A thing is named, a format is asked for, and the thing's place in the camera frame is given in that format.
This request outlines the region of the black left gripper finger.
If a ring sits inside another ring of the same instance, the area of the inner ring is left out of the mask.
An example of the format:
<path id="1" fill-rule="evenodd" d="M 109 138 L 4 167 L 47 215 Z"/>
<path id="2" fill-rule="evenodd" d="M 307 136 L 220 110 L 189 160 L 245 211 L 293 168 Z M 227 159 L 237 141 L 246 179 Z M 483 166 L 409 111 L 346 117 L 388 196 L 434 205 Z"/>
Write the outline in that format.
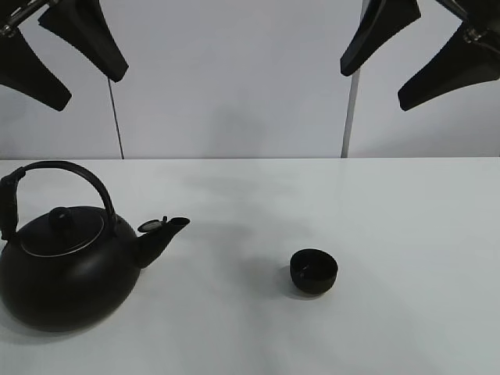
<path id="1" fill-rule="evenodd" d="M 110 32 L 99 1 L 59 1 L 43 12 L 38 22 L 81 52 L 110 80 L 123 79 L 128 64 Z"/>
<path id="2" fill-rule="evenodd" d="M 1 36 L 1 85 L 60 112 L 72 97 L 19 31 L 11 36 Z"/>

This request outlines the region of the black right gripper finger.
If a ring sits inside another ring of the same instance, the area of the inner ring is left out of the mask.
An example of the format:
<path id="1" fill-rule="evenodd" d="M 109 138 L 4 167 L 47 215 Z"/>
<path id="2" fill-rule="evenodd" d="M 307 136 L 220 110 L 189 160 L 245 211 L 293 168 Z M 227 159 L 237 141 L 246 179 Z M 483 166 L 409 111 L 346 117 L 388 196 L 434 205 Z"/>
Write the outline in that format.
<path id="1" fill-rule="evenodd" d="M 341 74 L 351 76 L 386 41 L 421 17 L 417 1 L 372 0 L 341 57 Z"/>
<path id="2" fill-rule="evenodd" d="M 499 33 L 462 23 L 427 65 L 398 91 L 408 111 L 464 87 L 499 79 Z"/>

